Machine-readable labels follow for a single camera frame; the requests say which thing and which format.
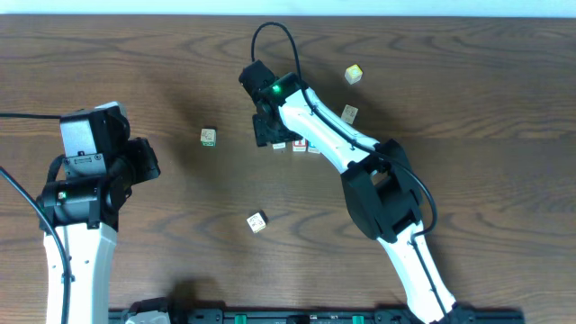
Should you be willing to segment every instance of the yellow cube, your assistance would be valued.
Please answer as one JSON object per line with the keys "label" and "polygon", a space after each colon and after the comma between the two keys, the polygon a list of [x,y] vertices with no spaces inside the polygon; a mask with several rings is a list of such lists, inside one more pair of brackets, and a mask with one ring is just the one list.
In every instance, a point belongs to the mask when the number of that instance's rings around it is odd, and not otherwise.
{"label": "yellow cube", "polygon": [[352,67],[346,69],[346,73],[344,77],[348,81],[350,85],[360,81],[362,78],[362,70],[357,64],[354,64]]}

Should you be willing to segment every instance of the small cube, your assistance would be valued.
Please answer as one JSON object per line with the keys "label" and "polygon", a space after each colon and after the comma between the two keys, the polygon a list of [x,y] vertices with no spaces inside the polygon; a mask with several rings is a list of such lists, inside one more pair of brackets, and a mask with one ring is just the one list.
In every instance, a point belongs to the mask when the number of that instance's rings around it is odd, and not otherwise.
{"label": "small cube", "polygon": [[346,69],[344,77],[350,85],[353,85],[354,83],[360,81],[362,78],[362,70],[357,64],[354,64],[352,67]]}
{"label": "small cube", "polygon": [[346,107],[344,107],[344,111],[342,112],[342,121],[349,123],[350,125],[352,125],[352,122],[354,122],[354,118],[356,118],[356,114],[358,113],[358,108],[353,107],[351,105],[346,105]]}
{"label": "small cube", "polygon": [[292,151],[294,152],[306,152],[306,146],[308,141],[306,139],[295,140],[292,142]]}
{"label": "small cube", "polygon": [[248,225],[250,225],[250,228],[252,229],[252,231],[254,233],[258,233],[260,230],[263,230],[266,228],[266,222],[264,221],[264,218],[262,217],[262,215],[259,212],[250,216],[247,219],[247,222],[248,222]]}
{"label": "small cube", "polygon": [[284,143],[284,142],[272,144],[272,149],[285,149],[285,148],[286,148],[286,143]]}
{"label": "small cube", "polygon": [[320,154],[320,150],[316,147],[316,145],[312,144],[312,142],[308,143],[308,151],[310,153]]}
{"label": "small cube", "polygon": [[216,130],[202,129],[200,141],[203,146],[216,146]]}

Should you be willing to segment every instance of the white wall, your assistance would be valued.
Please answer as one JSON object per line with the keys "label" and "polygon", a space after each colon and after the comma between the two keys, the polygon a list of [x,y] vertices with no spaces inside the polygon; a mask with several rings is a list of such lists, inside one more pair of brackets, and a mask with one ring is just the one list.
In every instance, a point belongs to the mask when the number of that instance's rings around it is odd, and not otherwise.
{"label": "white wall", "polygon": [[576,17],[576,0],[0,0],[0,13]]}

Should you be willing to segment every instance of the wood grain surface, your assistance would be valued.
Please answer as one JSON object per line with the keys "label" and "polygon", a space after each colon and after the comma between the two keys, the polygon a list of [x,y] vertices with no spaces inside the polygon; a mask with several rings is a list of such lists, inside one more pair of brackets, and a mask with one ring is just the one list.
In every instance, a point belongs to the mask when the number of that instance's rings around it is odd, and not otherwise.
{"label": "wood grain surface", "polygon": [[[257,148],[238,83],[270,17],[0,16],[0,111],[69,113],[117,100],[162,175],[121,211],[111,307],[172,294],[228,306],[372,308],[405,302],[382,248],[350,220],[322,156]],[[436,198],[427,238],[458,301],[576,317],[576,21],[277,18],[303,77],[355,127],[407,150]],[[293,71],[281,31],[256,56]],[[364,70],[348,85],[344,71]],[[200,129],[218,127],[216,148]],[[0,163],[41,192],[56,121],[0,120]],[[41,323],[42,232],[0,181],[0,322]],[[263,210],[257,235],[246,218]]]}

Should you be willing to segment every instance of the wooden table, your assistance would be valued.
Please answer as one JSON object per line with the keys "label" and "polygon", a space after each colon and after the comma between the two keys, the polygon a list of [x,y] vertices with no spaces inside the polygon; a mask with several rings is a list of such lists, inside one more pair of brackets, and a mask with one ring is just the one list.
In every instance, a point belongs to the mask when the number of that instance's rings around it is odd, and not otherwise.
{"label": "wooden table", "polygon": [[[238,82],[270,18],[2,16],[0,111],[69,113],[117,100],[162,175],[121,211],[111,307],[172,294],[228,306],[405,302],[382,248],[350,220],[322,156],[257,148]],[[576,21],[277,18],[303,77],[354,126],[407,150],[440,210],[427,239],[446,286],[529,323],[576,316]],[[294,71],[265,30],[256,56]],[[344,71],[364,70],[348,85]],[[200,129],[218,127],[216,148]],[[0,163],[33,195],[62,153],[56,121],[1,120]],[[32,209],[0,181],[0,322],[41,323],[47,266]],[[428,207],[424,206],[427,217]],[[246,218],[263,210],[268,227]]]}

